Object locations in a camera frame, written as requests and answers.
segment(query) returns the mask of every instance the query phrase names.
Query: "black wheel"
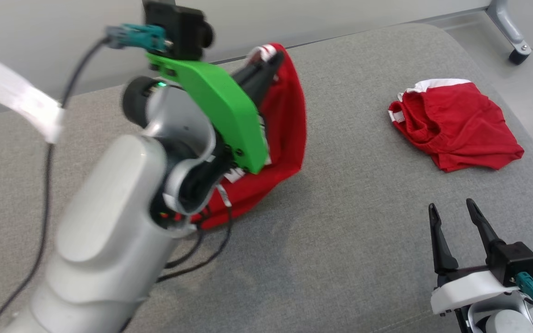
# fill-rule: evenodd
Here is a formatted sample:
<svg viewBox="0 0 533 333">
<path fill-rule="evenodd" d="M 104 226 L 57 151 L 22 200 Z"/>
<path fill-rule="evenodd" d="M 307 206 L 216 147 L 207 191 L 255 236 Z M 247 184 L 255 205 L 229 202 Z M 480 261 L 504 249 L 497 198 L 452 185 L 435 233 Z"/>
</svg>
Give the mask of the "black wheel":
<svg viewBox="0 0 533 333">
<path fill-rule="evenodd" d="M 523 63 L 525 61 L 525 59 L 527 59 L 527 57 L 529 57 L 529 55 L 523 55 L 520 52 L 518 52 L 517 50 L 514 50 L 509 55 L 509 61 L 511 61 L 512 64 L 514 64 L 514 65 L 519 65 L 519 64 Z"/>
<path fill-rule="evenodd" d="M 148 125 L 145 107 L 148 103 L 151 89 L 158 82 L 158 80 L 146 76 L 139 76 L 132 80 L 124 90 L 123 113 L 130 122 L 141 126 L 141 128 L 145 128 Z"/>
<path fill-rule="evenodd" d="M 201 24 L 201 47 L 206 49 L 211 46 L 214 38 L 213 27 L 207 21 L 203 21 Z"/>
</svg>

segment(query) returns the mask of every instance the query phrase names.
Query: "gray fabric surface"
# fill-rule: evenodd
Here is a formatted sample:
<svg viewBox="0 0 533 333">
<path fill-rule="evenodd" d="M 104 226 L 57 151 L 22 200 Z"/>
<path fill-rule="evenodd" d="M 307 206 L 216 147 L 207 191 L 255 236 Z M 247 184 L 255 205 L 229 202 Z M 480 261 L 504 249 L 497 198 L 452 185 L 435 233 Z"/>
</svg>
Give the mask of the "gray fabric surface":
<svg viewBox="0 0 533 333">
<path fill-rule="evenodd" d="M 427 206 L 438 206 L 461 265 L 484 259 L 467 197 L 504 240 L 533 249 L 533 142 L 466 52 L 429 25 L 363 32 L 290 54 L 308 108 L 302 172 L 236 222 L 230 245 L 209 267 L 154 288 L 127 331 L 457 332 L 455 318 L 431 314 Z M 526 150 L 522 160 L 501 171 L 443 173 L 391 125 L 386 110 L 396 93 L 451 77 L 476 82 L 503 107 Z M 106 89 L 70 104 L 53 168 L 53 232 L 100 154 L 136 131 L 121 115 L 120 93 Z M 36 250 L 43 152 L 24 120 L 0 114 L 0 303 Z M 197 258 L 216 248 L 222 232 L 209 236 Z"/>
</svg>

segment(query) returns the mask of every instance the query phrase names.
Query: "white strap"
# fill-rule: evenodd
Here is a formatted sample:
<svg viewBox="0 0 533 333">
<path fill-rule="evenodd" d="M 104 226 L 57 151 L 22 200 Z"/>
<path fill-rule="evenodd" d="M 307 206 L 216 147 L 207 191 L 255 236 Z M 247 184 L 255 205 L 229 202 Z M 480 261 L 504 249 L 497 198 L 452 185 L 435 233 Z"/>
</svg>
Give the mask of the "white strap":
<svg viewBox="0 0 533 333">
<path fill-rule="evenodd" d="M 271 44 L 265 44 L 263 46 L 257 46 L 248 53 L 244 61 L 245 65 L 251 61 L 255 61 L 254 57 L 260 56 L 260 59 L 264 62 L 269 61 L 275 54 L 277 54 L 277 49 Z"/>
<path fill-rule="evenodd" d="M 42 133 L 46 142 L 56 143 L 59 139 L 63 118 L 59 103 L 1 63 L 0 104 L 26 118 Z"/>
<path fill-rule="evenodd" d="M 421 82 L 417 82 L 415 84 L 414 88 L 408 88 L 406 89 L 406 93 L 425 93 L 427 92 L 427 89 L 430 88 L 438 88 L 440 86 L 451 86 L 451 85 L 458 85 L 458 84 L 467 84 L 471 83 L 469 80 L 464 79 L 431 79 L 431 80 L 423 80 Z"/>
<path fill-rule="evenodd" d="M 401 123 L 404 122 L 404 112 L 398 111 L 394 112 L 392 110 L 388 110 L 388 114 L 390 115 L 390 119 L 392 122 Z"/>
</svg>

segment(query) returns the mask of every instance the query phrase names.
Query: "red fabric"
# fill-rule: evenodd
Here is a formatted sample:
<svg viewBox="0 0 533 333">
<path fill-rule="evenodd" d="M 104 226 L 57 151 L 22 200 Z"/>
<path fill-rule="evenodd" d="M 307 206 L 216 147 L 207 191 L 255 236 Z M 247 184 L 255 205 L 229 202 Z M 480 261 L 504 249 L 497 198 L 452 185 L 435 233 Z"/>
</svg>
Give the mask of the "red fabric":
<svg viewBox="0 0 533 333">
<path fill-rule="evenodd" d="M 394 126 L 446 173 L 476 166 L 498 170 L 524 154 L 501 109 L 473 83 L 406 92 L 389 110 L 403 112 L 404 122 Z"/>
<path fill-rule="evenodd" d="M 297 72 L 289 54 L 280 44 L 271 44 L 285 53 L 283 64 L 277 72 L 260 112 L 266 123 L 266 140 L 272 164 L 257 175 L 246 174 L 230 183 L 222 180 L 232 204 L 233 216 L 238 217 L 254 207 L 266 194 L 284 179 L 302 168 L 305 152 L 305 100 Z M 217 191 L 209 201 L 211 217 L 203 223 L 209 229 L 228 221 L 228 211 Z"/>
</svg>

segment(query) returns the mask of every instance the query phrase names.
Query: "caster wheel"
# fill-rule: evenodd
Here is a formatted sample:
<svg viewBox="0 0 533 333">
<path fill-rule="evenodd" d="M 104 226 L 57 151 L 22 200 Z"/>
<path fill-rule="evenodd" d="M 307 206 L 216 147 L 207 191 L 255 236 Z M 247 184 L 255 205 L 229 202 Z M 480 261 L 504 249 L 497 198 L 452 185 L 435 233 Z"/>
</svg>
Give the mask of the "caster wheel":
<svg viewBox="0 0 533 333">
<path fill-rule="evenodd" d="M 527 57 L 529 57 L 529 55 L 522 55 L 517 50 L 514 50 L 509 55 L 509 61 L 511 61 L 512 64 L 514 64 L 514 65 L 519 65 L 519 64 L 523 63 L 525 61 L 525 59 L 527 59 Z"/>
</svg>

